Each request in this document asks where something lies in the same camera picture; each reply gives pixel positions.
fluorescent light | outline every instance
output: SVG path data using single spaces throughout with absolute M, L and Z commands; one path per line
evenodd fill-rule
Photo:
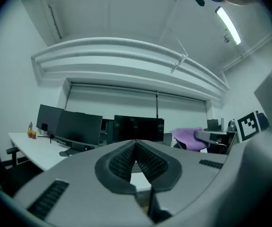
M 231 22 L 229 16 L 227 15 L 227 13 L 224 11 L 224 9 L 222 7 L 218 7 L 216 9 L 216 13 L 220 16 L 220 18 L 223 20 L 223 22 L 225 23 L 226 27 L 229 29 L 231 35 L 233 36 L 236 44 L 240 44 L 241 43 L 241 39 L 240 36 L 234 26 L 234 24 Z

roller blind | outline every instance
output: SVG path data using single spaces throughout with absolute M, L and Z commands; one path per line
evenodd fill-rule
M 101 115 L 156 117 L 156 96 L 109 88 L 72 86 L 66 110 Z M 164 133 L 176 128 L 207 127 L 205 103 L 158 96 L 158 117 L 165 120 Z

ceiling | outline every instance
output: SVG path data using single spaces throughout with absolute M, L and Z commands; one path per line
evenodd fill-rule
M 258 4 L 235 6 L 205 0 L 47 0 L 58 28 L 55 41 L 87 37 L 142 40 L 184 53 L 216 72 L 272 32 L 270 20 Z M 241 37 L 236 45 L 215 13 L 222 6 Z M 230 37 L 225 43 L 224 36 Z

office chair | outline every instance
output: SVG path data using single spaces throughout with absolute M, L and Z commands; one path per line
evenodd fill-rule
M 13 154 L 13 167 L 10 169 L 6 169 L 0 159 L 0 185 L 2 190 L 11 197 L 20 187 L 42 172 L 30 161 L 16 165 L 17 151 L 17 148 L 7 150 L 8 154 Z

computer monitor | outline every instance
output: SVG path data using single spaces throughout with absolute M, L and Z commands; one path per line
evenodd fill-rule
M 102 116 L 62 111 L 55 137 L 99 145 Z
M 164 119 L 115 115 L 113 142 L 149 140 L 163 143 Z
M 36 127 L 45 131 L 49 135 L 56 132 L 58 120 L 63 109 L 40 105 Z

